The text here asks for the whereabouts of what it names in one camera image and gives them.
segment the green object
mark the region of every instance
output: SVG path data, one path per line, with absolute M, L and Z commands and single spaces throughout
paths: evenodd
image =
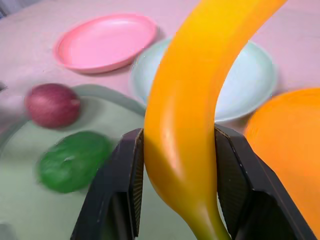
M 49 148 L 37 166 L 40 181 L 60 193 L 80 190 L 91 183 L 109 157 L 113 144 L 104 135 L 81 131 Z

